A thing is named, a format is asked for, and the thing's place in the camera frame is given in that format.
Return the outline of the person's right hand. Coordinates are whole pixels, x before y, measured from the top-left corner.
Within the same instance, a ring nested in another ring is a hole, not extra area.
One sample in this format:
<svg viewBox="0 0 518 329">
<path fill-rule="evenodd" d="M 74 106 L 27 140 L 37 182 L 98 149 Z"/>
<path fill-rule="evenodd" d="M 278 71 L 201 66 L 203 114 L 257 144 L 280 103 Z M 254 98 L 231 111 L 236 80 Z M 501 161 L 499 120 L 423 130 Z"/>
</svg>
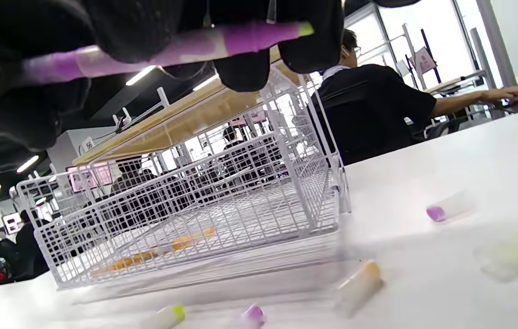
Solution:
<svg viewBox="0 0 518 329">
<path fill-rule="evenodd" d="M 314 34 L 279 43 L 284 62 L 310 73 L 338 58 L 340 0 L 0 0 L 0 133 L 32 151 L 56 143 L 82 112 L 90 80 L 13 88 L 26 58 L 96 44 L 115 60 L 152 58 L 180 32 L 248 21 L 308 21 Z"/>
</svg>

